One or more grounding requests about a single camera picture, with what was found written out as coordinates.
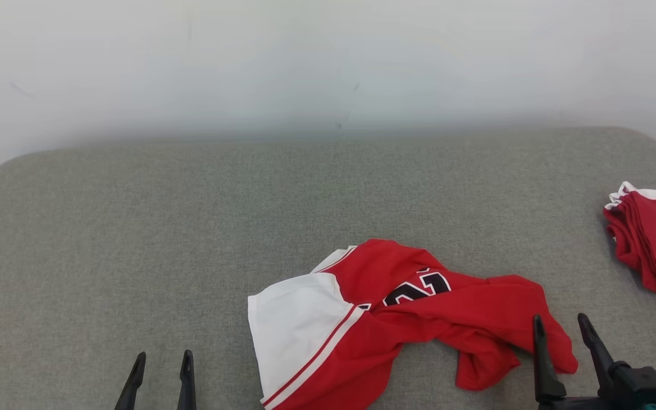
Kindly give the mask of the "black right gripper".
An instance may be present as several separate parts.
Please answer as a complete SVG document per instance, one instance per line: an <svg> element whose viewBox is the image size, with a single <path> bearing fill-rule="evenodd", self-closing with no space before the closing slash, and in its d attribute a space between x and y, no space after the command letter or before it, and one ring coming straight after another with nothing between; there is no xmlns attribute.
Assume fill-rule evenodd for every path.
<svg viewBox="0 0 656 410"><path fill-rule="evenodd" d="M611 394L613 373L618 365L585 313L577 315L581 337L590 351L599 383L598 394ZM539 409L656 409L654 395L618 397L566 397L567 390L556 375L547 348L547 333L540 315L533 318L535 400Z"/></svg>

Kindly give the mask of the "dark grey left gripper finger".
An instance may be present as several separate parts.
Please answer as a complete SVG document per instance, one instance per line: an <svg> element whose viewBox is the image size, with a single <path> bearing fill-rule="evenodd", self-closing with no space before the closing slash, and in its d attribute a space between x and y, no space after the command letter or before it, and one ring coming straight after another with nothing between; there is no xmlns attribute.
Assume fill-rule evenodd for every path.
<svg viewBox="0 0 656 410"><path fill-rule="evenodd" d="M126 379L124 387L118 397L115 410L134 410L137 392L142 385L144 369L146 364L146 352L140 352L131 368L131 372Z"/></svg>
<svg viewBox="0 0 656 410"><path fill-rule="evenodd" d="M185 350L179 374L181 389L177 410L196 410L197 396L195 391L194 358L191 350Z"/></svg>

